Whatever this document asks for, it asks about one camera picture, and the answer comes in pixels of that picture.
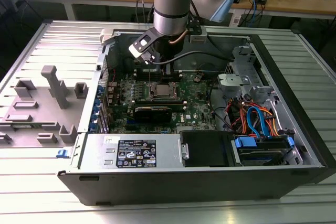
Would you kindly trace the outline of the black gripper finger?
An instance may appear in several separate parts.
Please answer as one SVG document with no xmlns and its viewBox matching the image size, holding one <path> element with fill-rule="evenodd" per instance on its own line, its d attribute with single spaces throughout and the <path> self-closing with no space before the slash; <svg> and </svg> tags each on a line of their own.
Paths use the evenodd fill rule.
<svg viewBox="0 0 336 224">
<path fill-rule="evenodd" d="M 174 77 L 174 63 L 168 63 L 161 67 L 161 81 L 164 83 L 170 82 Z"/>
</svg>

